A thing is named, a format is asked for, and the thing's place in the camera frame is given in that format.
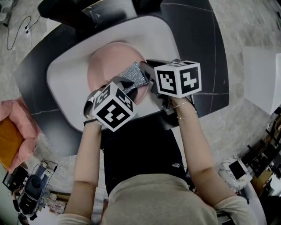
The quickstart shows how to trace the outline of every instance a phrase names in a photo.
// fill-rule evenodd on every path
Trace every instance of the black and white fiducial marker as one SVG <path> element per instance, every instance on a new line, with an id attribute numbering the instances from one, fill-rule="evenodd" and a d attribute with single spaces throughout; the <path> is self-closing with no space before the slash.
<path id="1" fill-rule="evenodd" d="M 202 90 L 200 64 L 181 61 L 154 68 L 158 93 L 182 98 Z"/>
<path id="2" fill-rule="evenodd" d="M 114 82 L 94 100 L 93 116 L 113 132 L 132 119 L 136 113 L 135 103 Z"/>

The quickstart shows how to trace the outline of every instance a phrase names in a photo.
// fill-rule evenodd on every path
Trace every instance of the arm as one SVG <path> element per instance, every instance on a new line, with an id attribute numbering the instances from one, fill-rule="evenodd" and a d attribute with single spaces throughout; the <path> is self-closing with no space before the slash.
<path id="1" fill-rule="evenodd" d="M 13 204 L 14 204 L 14 208 L 17 212 L 19 212 L 19 207 L 18 207 L 18 201 L 17 201 L 17 194 L 20 193 L 20 191 L 22 190 L 23 186 L 19 186 L 18 189 L 15 189 L 12 192 L 12 200 L 13 200 Z"/>
<path id="2" fill-rule="evenodd" d="M 101 126 L 87 123 L 78 150 L 72 193 L 65 213 L 91 217 L 98 184 L 101 146 Z"/>
<path id="3" fill-rule="evenodd" d="M 174 105 L 180 105 L 185 99 L 172 99 Z M 189 102 L 177 107 L 180 132 L 184 153 L 191 179 L 199 196 L 210 206 L 215 206 L 224 199 L 235 196 L 214 168 L 207 139 L 201 129 L 195 109 Z"/>

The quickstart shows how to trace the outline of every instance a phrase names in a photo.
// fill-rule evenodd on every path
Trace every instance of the silver glittery object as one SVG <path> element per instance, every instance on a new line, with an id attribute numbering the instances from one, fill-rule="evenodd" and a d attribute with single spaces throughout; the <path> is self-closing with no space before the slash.
<path id="1" fill-rule="evenodd" d="M 142 74 L 140 66 L 137 61 L 135 61 L 131 66 L 125 69 L 119 74 L 120 77 L 125 77 L 134 82 L 131 87 L 124 90 L 125 94 L 128 94 L 132 89 L 139 88 L 144 85 L 148 85 L 146 77 Z"/>

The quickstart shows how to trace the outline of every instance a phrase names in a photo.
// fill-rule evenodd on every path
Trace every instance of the hand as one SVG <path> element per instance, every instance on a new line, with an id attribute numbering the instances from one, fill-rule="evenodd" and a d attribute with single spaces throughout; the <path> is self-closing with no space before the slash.
<path id="1" fill-rule="evenodd" d="M 13 193 L 15 193 L 15 195 L 19 194 L 23 190 L 23 187 L 24 187 L 23 185 L 20 185 L 18 189 L 15 189 L 13 191 Z"/>

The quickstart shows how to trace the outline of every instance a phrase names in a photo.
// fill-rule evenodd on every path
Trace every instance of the bracelet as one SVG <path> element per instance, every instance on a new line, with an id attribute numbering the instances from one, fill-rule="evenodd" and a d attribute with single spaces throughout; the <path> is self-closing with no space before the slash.
<path id="1" fill-rule="evenodd" d="M 179 105 L 177 105 L 177 106 L 174 106 L 174 107 L 172 107 L 172 109 L 175 109 L 175 108 L 177 108 L 177 107 L 180 107 L 180 106 L 182 106 L 183 104 L 185 104 L 185 103 L 187 103 L 187 102 L 189 102 L 189 101 L 186 101 L 186 102 L 183 102 L 183 103 L 181 103 L 181 104 L 179 104 Z"/>
<path id="2" fill-rule="evenodd" d="M 99 124 L 99 125 L 103 125 L 100 121 L 98 121 L 97 119 L 92 119 L 92 120 L 86 120 L 85 122 L 84 122 L 84 126 L 87 124 L 87 123 L 93 123 L 93 122 L 95 122 L 95 123 L 97 123 L 97 124 Z"/>
<path id="3" fill-rule="evenodd" d="M 195 110 L 195 113 L 193 113 L 190 117 L 193 117 L 194 115 L 196 115 L 197 114 L 197 111 Z M 187 119 L 189 119 L 190 117 L 178 117 L 177 116 L 177 118 L 179 119 L 179 120 L 187 120 Z"/>

